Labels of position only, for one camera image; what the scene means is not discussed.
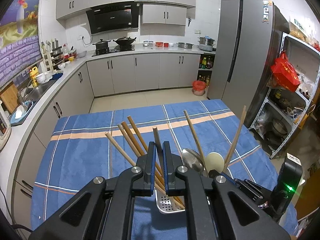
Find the silver refrigerator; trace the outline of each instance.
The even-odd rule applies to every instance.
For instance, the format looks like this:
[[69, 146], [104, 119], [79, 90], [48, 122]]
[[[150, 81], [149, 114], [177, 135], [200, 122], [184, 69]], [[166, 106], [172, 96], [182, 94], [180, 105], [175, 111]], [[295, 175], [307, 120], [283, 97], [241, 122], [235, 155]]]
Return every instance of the silver refrigerator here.
[[249, 127], [266, 96], [270, 66], [289, 24], [271, 1], [221, 0], [216, 55], [207, 97], [221, 99]]

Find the sticker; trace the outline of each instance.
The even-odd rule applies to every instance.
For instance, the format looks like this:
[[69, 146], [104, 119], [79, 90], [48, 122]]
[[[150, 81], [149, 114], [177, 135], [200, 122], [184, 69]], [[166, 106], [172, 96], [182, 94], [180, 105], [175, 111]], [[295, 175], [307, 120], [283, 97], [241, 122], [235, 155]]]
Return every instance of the sticker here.
[[301, 166], [301, 162], [297, 157], [291, 155], [290, 153], [287, 153], [287, 157], [288, 157], [288, 159], [292, 160], [293, 162], [295, 162]]

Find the painted wallpaper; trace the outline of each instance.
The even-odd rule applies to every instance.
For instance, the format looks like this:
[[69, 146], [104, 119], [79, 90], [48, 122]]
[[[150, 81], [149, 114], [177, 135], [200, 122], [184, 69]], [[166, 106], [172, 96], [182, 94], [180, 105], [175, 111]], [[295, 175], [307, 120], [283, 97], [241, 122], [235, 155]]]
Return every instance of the painted wallpaper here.
[[38, 6], [39, 0], [14, 0], [0, 20], [0, 87], [41, 58]]

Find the red plastic bag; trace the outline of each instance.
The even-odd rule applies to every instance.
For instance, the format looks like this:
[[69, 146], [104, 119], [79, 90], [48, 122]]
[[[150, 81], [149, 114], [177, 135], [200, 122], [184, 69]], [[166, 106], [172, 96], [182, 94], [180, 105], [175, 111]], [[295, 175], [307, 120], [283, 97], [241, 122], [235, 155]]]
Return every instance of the red plastic bag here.
[[271, 66], [271, 71], [280, 86], [285, 89], [295, 92], [300, 85], [298, 75], [289, 62], [285, 51], [283, 51], [279, 58], [275, 59], [275, 64]]
[[192, 88], [197, 91], [202, 91], [205, 89], [205, 82], [196, 80], [192, 83]]

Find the white countertop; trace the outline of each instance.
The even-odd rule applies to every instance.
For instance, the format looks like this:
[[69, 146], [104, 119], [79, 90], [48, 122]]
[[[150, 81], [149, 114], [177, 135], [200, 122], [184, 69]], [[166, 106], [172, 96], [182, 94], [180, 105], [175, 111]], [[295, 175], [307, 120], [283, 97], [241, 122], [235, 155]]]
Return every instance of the white countertop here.
[[[12, 127], [11, 135], [4, 146], [0, 151], [0, 186], [4, 192], [9, 208], [11, 207], [11, 193], [12, 193], [12, 184], [17, 164], [22, 153], [23, 147], [36, 124], [36, 121], [50, 103], [55, 94], [59, 89], [65, 84], [65, 82], [87, 61], [96, 60], [105, 57], [115, 57], [128, 54], [139, 54], [139, 53], [191, 53], [191, 54], [215, 54], [215, 52], [206, 52], [199, 50], [196, 46], [192, 49], [181, 49], [178, 47], [143, 47], [142, 44], [135, 44], [135, 50], [125, 51], [125, 52], [116, 52], [111, 54], [105, 54], [100, 56], [92, 57], [94, 51], [89, 51], [86, 57], [77, 58], [70, 64], [66, 65], [63, 69], [63, 76], [58, 79], [52, 87], [42, 96], [42, 98], [37, 102], [33, 107], [28, 117], [22, 125]], [[2, 194], [0, 194], [0, 207], [7, 218], [10, 219], [3, 199]]]

